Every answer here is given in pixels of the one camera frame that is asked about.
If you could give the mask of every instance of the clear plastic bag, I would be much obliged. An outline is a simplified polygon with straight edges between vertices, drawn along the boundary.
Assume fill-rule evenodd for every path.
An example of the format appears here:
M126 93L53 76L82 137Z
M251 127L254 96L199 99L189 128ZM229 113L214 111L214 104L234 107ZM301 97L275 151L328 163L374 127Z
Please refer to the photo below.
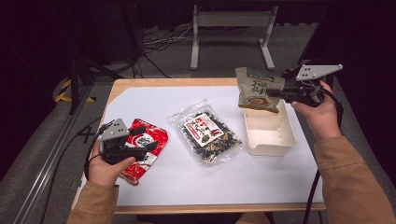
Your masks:
M242 150L239 137L206 99L184 108L170 121L191 146L191 154L202 163L228 161Z

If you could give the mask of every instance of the metal stand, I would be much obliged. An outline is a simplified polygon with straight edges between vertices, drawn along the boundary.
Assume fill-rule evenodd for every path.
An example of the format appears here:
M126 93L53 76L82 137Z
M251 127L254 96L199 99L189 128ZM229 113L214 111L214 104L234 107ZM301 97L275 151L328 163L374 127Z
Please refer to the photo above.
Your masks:
M265 26L265 37L259 39L262 55L269 70L274 70L275 66L268 50L268 42L274 26L277 7L272 11L198 11L198 6L194 6L192 42L191 70L198 69L199 39L198 27L200 26Z

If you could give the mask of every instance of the rectangular container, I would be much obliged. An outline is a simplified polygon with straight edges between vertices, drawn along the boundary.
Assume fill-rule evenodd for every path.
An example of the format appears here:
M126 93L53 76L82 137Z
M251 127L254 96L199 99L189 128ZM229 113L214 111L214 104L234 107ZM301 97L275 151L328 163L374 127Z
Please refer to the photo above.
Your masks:
M277 105L278 114L265 110L245 110L247 151L255 156L283 156L291 149L296 138L285 101Z

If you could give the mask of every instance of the white paper sheet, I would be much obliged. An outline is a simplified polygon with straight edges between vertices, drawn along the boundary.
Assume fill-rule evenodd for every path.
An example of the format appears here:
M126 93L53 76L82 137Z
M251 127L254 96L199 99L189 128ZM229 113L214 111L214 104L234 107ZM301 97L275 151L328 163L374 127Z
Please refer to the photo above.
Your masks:
M121 118L129 127L134 119L142 119L169 135L167 145L138 186L119 178L118 206L306 203L318 168L290 105L287 109L297 143L283 157L251 156L243 148L230 161L203 165L169 121L179 110L206 98L246 144L238 94L236 86L130 88L109 104L104 122ZM321 188L320 179L314 203L323 202Z

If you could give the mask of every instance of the floor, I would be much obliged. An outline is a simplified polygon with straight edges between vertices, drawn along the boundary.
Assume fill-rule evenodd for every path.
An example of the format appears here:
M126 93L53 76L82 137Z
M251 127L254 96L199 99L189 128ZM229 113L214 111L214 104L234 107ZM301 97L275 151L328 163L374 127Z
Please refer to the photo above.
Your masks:
M188 28L189 26L183 25L178 27L180 31ZM297 66L296 62L315 28L315 24L300 24L296 26L286 24L274 27L269 50L276 70L271 73L280 75L285 69ZM262 36L260 29L208 29L200 33L201 48L198 70L190 70L191 35L187 35L186 39L166 49L164 48L166 46L162 46L162 50L148 51L149 60L145 57L139 57L138 63L134 64L134 69L129 68L120 74L124 77L135 76L136 78L166 78L165 75L169 77L235 77L234 69L236 67L250 66L266 70L257 42ZM114 63L108 68L116 69L121 66L123 64ZM82 165L91 141L90 137L97 130L98 119L100 119L105 109L113 81L110 77L96 75L94 85L87 90L87 94L94 98L95 101L85 102L78 113L75 114L75 120L70 125L68 135L64 138L62 144L59 144L59 136L60 133L64 132L64 126L70 120L70 102L58 102L55 109L37 128L0 183L0 192L2 192L0 195L0 218L3 223L12 223L13 220L16 220L43 164L45 164L51 152L56 149L54 146L60 146L62 156L59 168L54 171L55 175L52 176L54 177L53 185L50 185L51 178L48 177L46 180L47 184L37 194L36 202L32 204L31 209L29 209L30 212L26 215L25 223L65 223L82 176ZM62 80L59 87L54 90L54 99L58 96L59 89L64 82L65 80ZM354 117L353 110L350 108L347 98L336 80L333 90L345 108L342 125L344 135L348 137L367 161L378 182L388 195L392 206L396 207L396 190L377 162L375 155L365 140L359 123ZM313 136L310 134L304 118L299 116L299 120L312 148L314 143ZM302 223L304 211L275 212L273 216L277 224ZM321 216L323 223L328 223L326 211L321 212ZM131 223L134 219L134 216L116 215L114 223ZM155 220L164 221L165 218L161 217ZM319 213L312 211L308 223L319 222Z

